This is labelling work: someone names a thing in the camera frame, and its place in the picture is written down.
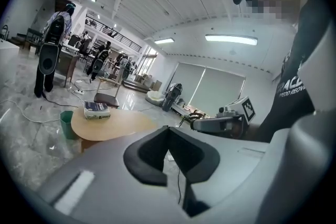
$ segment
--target marble floor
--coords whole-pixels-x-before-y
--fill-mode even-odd
[[[45,179],[60,168],[67,161],[80,154],[80,141],[67,140],[62,132],[59,115],[62,111],[73,110],[70,106],[59,106],[36,98],[34,95],[35,76],[38,58],[33,52],[20,50],[16,77],[7,82],[0,89],[0,150],[2,159],[8,167],[13,179],[36,190]],[[84,63],[77,62],[73,82],[82,80],[76,85],[84,90],[84,95],[79,95],[85,101],[93,101],[98,81],[89,83],[82,71]],[[73,84],[67,83],[64,88],[64,78],[55,74],[54,88],[47,93],[48,100],[59,104],[80,106],[81,101],[71,91]],[[101,84],[101,91],[107,94],[115,93],[116,88],[110,88],[107,83]],[[173,113],[164,112],[145,100],[145,94],[120,87],[118,101],[120,109],[142,111],[157,125],[178,126],[181,118]],[[26,119],[14,103],[15,101],[25,115],[33,121],[55,121],[35,123]],[[182,127],[190,128],[187,123]],[[176,198],[179,198],[177,188],[179,168],[174,161],[165,158],[164,172],[168,175],[168,188]],[[180,173],[180,189],[183,196],[185,178]]]

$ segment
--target railing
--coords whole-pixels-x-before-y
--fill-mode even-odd
[[[139,52],[140,49],[141,49],[141,46],[134,43],[133,41],[131,41],[127,37],[123,36],[119,32],[112,29],[111,27],[108,27],[107,25],[104,25],[104,24],[98,22],[97,20],[95,20],[95,19],[93,19],[89,16],[86,16],[85,24],[95,28],[96,30],[98,30],[100,32],[103,32],[104,34],[114,38],[115,40],[123,43],[124,45],[130,47],[131,49],[133,49],[137,52]]]

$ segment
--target power strip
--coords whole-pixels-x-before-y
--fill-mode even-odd
[[[80,90],[77,90],[77,91],[75,91],[75,93],[78,93],[78,94],[84,95],[84,92],[83,92],[83,91],[80,91]]]

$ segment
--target black t-shirt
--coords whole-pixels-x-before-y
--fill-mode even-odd
[[[269,143],[277,130],[290,128],[299,118],[314,111],[297,72],[323,37],[330,19],[330,11],[324,0],[308,0],[302,7],[298,32],[290,54],[283,63],[272,108],[257,131],[257,141]]]

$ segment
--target round wooden table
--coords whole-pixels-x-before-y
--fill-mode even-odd
[[[71,127],[82,138],[82,152],[100,141],[156,128],[156,124],[140,111],[110,109],[110,112],[108,119],[87,120],[84,108],[74,110]]]

